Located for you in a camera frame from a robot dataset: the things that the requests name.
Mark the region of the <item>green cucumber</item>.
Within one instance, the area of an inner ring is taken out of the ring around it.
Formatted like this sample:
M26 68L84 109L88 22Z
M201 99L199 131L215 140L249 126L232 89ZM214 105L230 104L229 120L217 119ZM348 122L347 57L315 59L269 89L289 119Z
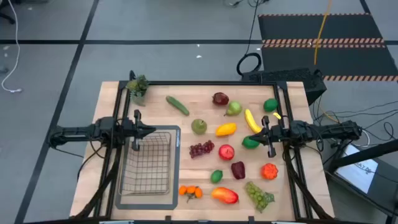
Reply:
M189 116L190 115L189 110L180 101L178 101L176 98L174 98L172 96L166 96L165 99L166 99L167 103L172 105L174 108L178 109L185 116Z

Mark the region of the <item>dark red apple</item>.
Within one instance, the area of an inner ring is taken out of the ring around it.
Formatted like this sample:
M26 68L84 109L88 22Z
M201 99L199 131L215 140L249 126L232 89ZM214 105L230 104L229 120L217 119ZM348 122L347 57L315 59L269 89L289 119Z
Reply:
M229 103L229 97L222 92L215 93L212 98L215 105L227 105Z

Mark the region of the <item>light green lime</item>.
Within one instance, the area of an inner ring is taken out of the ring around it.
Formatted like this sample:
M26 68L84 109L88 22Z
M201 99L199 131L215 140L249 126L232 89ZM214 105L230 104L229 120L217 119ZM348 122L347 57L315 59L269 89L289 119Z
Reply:
M223 178L223 171L215 170L210 176L210 181L213 184L217 184L222 180L222 178Z

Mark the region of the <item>yellow mango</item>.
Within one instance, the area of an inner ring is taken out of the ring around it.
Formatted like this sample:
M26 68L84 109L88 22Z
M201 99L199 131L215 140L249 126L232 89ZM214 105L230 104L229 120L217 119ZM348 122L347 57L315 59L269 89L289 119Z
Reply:
M218 137L228 136L228 135L234 134L236 129L237 129L236 123L225 123L225 124L222 124L221 126L217 127L215 134Z

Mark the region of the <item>red orange mango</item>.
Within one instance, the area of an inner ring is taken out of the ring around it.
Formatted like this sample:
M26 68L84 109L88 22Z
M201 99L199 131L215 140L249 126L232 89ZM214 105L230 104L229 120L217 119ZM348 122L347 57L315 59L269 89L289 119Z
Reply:
M217 187L213 189L211 196L225 204L235 204L239 201L239 195L226 187Z

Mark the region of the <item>bright red apple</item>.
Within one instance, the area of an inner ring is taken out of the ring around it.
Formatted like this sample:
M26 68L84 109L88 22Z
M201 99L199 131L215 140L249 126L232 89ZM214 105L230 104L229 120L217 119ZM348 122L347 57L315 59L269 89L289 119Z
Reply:
M222 160L230 161L235 155L234 148L229 144L221 145L218 150L218 155Z

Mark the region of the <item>olive green apple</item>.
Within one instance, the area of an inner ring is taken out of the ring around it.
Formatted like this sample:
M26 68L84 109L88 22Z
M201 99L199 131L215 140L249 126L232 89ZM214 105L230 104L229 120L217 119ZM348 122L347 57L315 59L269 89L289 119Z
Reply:
M207 123L202 119L194 119L191 123L191 129L197 135L205 134L207 130Z

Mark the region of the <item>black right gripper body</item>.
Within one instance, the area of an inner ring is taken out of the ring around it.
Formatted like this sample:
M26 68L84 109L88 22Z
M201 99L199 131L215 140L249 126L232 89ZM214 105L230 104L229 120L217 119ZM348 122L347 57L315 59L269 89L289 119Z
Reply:
M268 146L268 152L267 155L270 158L273 158L276 156L276 150L273 146L274 142L281 142L283 144L284 147L286 147L287 149L291 148L291 143L290 143L290 139L287 136L287 130L284 129L282 126L280 125L275 125L275 126L269 126L269 117L268 116L264 116L262 118L262 125L263 125L263 129L262 129L262 133L263 135L263 140L264 143L263 145Z

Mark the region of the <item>green pear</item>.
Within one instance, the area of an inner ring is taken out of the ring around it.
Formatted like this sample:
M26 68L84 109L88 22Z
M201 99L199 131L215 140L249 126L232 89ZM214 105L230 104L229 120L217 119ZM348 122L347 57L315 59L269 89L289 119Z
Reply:
M228 104L228 108L225 112L225 116L236 116L242 112L242 106L239 102L237 101L231 101Z

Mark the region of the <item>dark green lime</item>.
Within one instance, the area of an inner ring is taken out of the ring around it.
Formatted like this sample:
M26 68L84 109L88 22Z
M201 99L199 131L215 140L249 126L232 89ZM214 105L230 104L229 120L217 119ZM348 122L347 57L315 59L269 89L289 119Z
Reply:
M255 149L259 146L259 143L257 141L250 139L249 136L246 136L242 141L242 145L246 149Z
M263 104L263 109L265 112L272 112L277 109L279 102L275 98L269 98Z

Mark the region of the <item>small potted green plant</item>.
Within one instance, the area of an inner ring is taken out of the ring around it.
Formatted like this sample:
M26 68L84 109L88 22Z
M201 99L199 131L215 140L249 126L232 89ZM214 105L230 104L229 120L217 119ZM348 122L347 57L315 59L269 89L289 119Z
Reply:
M136 76L131 70L129 74L129 81L126 84L126 88L129 90L130 100L139 106L145 106L144 100L146 91L149 87L149 81L145 75Z

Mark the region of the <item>black computer case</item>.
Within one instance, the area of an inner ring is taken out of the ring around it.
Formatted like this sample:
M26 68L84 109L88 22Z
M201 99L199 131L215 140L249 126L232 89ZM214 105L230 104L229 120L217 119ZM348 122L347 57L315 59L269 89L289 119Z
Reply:
M311 105L326 91L323 78L324 76L321 71L315 70L312 72L309 68L297 68L293 70L279 70L273 72L256 71L243 73L241 75L242 81L258 84L265 84L267 82L302 82L309 105Z

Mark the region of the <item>small orange pumpkin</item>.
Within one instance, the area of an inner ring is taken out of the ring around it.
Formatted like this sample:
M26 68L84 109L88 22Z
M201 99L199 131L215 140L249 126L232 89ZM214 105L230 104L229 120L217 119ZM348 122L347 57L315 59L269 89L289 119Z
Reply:
M276 165L267 163L261 167L261 176L266 180L274 180L278 175L278 168Z

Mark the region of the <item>yellow banana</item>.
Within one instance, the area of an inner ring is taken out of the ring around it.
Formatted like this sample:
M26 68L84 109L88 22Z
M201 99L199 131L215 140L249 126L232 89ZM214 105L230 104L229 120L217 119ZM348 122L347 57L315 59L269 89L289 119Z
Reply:
M246 119L246 122L250 129L252 130L253 133L257 134L261 132L262 128L257 125L257 123L254 120L254 117L249 109L245 109L244 111L244 117Z

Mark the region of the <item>black metal beam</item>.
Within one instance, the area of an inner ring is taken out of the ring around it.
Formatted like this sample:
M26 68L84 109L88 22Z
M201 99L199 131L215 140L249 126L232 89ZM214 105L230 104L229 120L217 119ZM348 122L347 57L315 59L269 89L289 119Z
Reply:
M348 140L340 141L337 144L336 152L323 164L326 165L325 170L334 172L340 167L356 164L398 151L398 139L396 139L343 157L343 153L349 144L351 144L351 142Z

